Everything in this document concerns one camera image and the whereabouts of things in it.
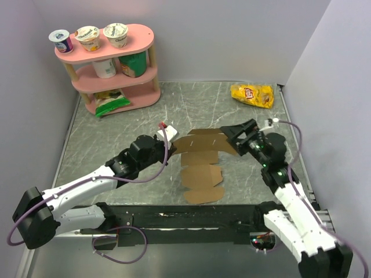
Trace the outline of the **brown cardboard box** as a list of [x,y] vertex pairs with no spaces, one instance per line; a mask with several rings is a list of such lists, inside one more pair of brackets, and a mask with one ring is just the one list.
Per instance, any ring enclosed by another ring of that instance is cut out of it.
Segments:
[[225,189],[219,153],[236,155],[220,129],[192,129],[186,136],[174,141],[180,155],[180,178],[185,187],[184,198],[189,204],[207,204],[222,199]]

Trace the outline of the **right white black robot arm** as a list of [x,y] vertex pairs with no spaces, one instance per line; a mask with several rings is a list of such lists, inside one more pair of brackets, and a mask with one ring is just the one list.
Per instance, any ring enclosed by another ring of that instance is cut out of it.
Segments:
[[301,277],[347,277],[353,252],[326,229],[306,197],[286,162],[286,138],[268,131],[279,121],[267,119],[261,129],[251,119],[220,129],[240,156],[249,153],[262,165],[263,181],[282,206],[275,202],[256,206],[254,226],[279,237],[295,257]]

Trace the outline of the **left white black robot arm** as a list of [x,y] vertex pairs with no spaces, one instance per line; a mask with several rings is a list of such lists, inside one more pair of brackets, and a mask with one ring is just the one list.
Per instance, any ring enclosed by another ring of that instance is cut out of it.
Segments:
[[167,134],[140,135],[129,148],[75,181],[44,191],[37,187],[26,190],[12,215],[14,226],[6,238],[7,244],[25,244],[32,250],[56,235],[77,229],[111,231],[115,216],[108,205],[102,203],[87,208],[77,208],[77,205],[128,183],[140,184],[140,172],[153,164],[160,162],[163,170],[176,150],[173,139]]

